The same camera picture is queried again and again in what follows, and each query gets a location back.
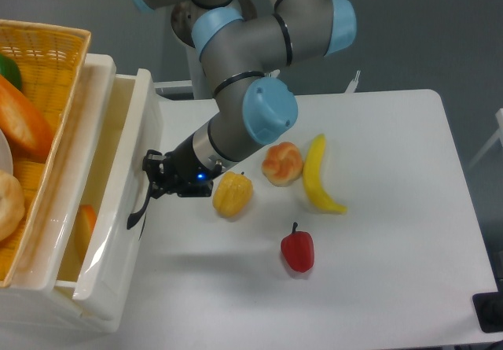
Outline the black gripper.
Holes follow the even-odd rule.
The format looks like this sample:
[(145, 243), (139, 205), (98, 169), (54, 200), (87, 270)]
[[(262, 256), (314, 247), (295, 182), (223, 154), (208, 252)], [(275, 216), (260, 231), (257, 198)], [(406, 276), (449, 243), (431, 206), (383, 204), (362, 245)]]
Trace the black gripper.
[(164, 194), (176, 194), (179, 197), (211, 196), (211, 173), (197, 158), (193, 138), (194, 134), (165, 154), (154, 149), (147, 151), (142, 161), (142, 170), (147, 175), (163, 176), (161, 182), (149, 183), (149, 198), (159, 199)]

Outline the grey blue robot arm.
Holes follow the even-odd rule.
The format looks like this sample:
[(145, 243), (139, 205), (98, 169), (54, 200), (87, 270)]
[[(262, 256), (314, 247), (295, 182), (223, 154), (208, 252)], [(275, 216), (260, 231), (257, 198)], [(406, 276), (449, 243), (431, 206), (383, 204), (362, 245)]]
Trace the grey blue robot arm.
[(246, 20), (237, 0), (134, 0), (143, 10), (187, 4), (196, 59), (218, 112), (169, 153), (143, 161), (148, 198), (207, 197), (212, 182), (291, 128), (293, 93), (270, 76), (279, 68), (326, 57), (357, 33), (349, 0), (270, 0), (274, 11)]

